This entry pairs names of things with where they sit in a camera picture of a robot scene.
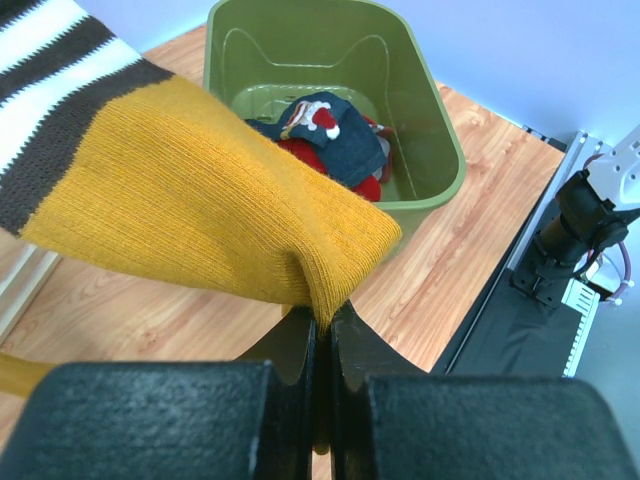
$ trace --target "white robot part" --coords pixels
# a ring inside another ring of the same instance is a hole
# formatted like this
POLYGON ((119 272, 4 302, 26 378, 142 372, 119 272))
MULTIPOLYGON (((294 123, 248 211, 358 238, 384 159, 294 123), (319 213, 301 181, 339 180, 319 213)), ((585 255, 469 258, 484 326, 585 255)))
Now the white robot part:
POLYGON ((587 181, 614 211, 640 208, 640 125, 612 151, 589 163, 587 181))

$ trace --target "yellow knit fabric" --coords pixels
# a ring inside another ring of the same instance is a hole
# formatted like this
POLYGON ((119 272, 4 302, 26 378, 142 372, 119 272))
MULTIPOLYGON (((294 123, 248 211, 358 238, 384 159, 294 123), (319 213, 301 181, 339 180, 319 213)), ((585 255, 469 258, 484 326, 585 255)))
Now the yellow knit fabric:
POLYGON ((53 367, 0 353, 0 392, 28 397, 53 367))
POLYGON ((106 104, 21 231, 110 270, 312 305, 323 329, 399 237, 179 77, 106 104))

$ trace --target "bin rim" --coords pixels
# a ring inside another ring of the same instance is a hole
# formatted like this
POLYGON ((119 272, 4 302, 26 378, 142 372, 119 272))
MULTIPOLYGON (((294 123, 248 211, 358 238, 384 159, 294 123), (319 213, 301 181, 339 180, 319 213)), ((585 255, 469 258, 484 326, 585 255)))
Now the bin rim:
MULTIPOLYGON (((219 8, 221 8, 226 3, 233 2, 233 1, 234 0, 222 0, 216 3, 211 8, 211 10, 209 11, 209 15, 207 16, 207 35, 206 35, 206 43, 205 43, 204 75, 203 75, 203 82, 202 82, 203 87, 207 91, 210 91, 209 89, 210 89, 210 82, 211 82, 210 66, 211 66, 211 53, 212 53, 211 49, 213 46, 212 45, 213 32, 212 32, 211 25, 213 24, 213 17, 215 16, 219 8)), ((302 1, 321 1, 321 0, 299 0, 299 1, 302 2, 302 1)), ((458 140, 458 137, 455 133, 455 129, 453 128, 453 124, 451 123, 451 119, 449 118, 449 112, 447 112, 447 109, 444 106, 444 102, 442 101, 442 95, 440 95, 440 90, 436 82, 434 81, 433 77, 431 76, 431 72, 429 68, 427 67, 427 63, 424 59, 422 50, 420 49, 418 42, 416 40, 416 37, 413 33, 413 29, 411 28, 411 26, 405 20, 404 17, 397 14, 386 5, 381 5, 372 0, 324 0, 324 1, 329 1, 329 2, 333 1, 336 3, 337 2, 358 2, 358 3, 373 5, 377 8, 385 10, 386 12, 393 15, 397 20, 399 20, 402 23, 407 34, 409 35, 409 38, 411 40, 411 43, 413 44, 414 50, 418 53, 420 62, 422 63, 425 74, 427 75, 427 79, 435 92, 436 102, 438 103, 438 107, 440 108, 440 111, 442 113, 442 119, 445 123, 445 126, 447 127, 447 130, 450 132, 449 138, 451 138, 451 142, 453 143, 453 147, 456 152, 456 157, 458 160, 458 171, 456 172, 456 175, 453 181, 444 191, 440 192, 434 197, 429 197, 423 200, 416 199, 416 200, 398 200, 398 201, 392 201, 392 202, 377 202, 374 205, 376 205, 379 209, 385 212, 392 212, 392 211, 399 211, 399 210, 421 210, 425 208, 433 210, 443 205, 446 205, 453 199, 453 197, 462 188, 462 185, 464 183, 464 179, 467 173, 467 162, 464 156, 464 152, 462 150, 462 146, 460 145, 460 141, 458 140)))

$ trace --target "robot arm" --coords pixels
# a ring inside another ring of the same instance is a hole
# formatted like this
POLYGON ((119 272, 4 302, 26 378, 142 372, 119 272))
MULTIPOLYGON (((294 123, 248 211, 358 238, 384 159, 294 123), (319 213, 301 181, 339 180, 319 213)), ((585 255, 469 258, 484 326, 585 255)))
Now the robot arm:
POLYGON ((640 208, 640 126, 586 170, 591 188, 602 201, 609 200, 614 211, 640 208))
POLYGON ((512 277, 515 287, 549 306, 559 304, 568 279, 590 266, 575 271, 585 253, 595 261, 640 217, 640 126, 610 153, 591 157, 555 200, 559 215, 535 235, 512 277))

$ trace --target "white wall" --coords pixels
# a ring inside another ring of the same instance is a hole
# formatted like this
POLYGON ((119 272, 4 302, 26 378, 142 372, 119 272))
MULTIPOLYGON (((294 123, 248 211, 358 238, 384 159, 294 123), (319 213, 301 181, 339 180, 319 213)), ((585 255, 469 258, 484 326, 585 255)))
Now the white wall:
MULTIPOLYGON (((78 3, 143 51, 203 23, 215 1, 78 3)), ((409 21, 436 78, 517 124, 608 143, 640 124, 637 0, 381 3, 409 21)))

